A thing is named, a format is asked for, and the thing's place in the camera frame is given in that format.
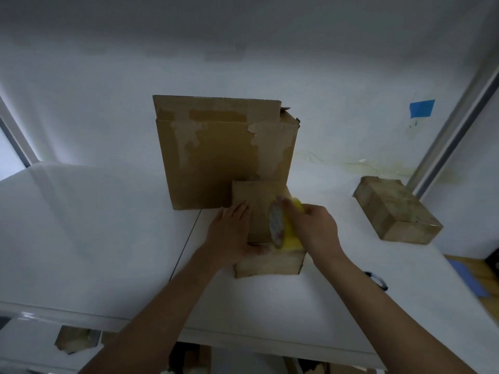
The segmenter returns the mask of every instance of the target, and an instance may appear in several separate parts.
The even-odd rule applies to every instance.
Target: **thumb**
[[[303,214],[302,211],[289,198],[278,196],[278,201],[288,218],[296,225],[296,222]]]
[[[268,249],[267,247],[262,247],[259,245],[246,245],[245,248],[245,256],[260,256],[267,254],[271,250]]]

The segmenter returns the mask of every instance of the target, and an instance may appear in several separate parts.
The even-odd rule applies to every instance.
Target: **person's right hand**
[[[279,201],[316,266],[347,259],[341,249],[336,222],[325,207],[304,203],[302,212],[288,198],[279,198]]]

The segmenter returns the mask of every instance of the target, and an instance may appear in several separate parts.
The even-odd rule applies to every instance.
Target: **forearm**
[[[81,373],[158,373],[216,272],[197,251],[189,263],[104,347]]]
[[[391,373],[474,372],[351,261],[345,258],[317,267]]]

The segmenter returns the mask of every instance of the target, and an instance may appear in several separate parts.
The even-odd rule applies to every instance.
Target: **person's left hand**
[[[209,260],[215,270],[236,264],[245,256],[268,252],[268,248],[248,245],[250,217],[251,207],[243,202],[225,210],[221,208],[209,225],[208,235],[198,253],[202,253],[203,259]]]

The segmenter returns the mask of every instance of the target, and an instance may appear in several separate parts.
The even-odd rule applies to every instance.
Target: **black ring object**
[[[383,281],[383,278],[371,272],[365,272],[365,273],[369,278],[371,278],[374,282],[376,282],[376,284],[381,288],[381,290],[383,291],[388,290],[388,286],[386,285],[386,282]]]

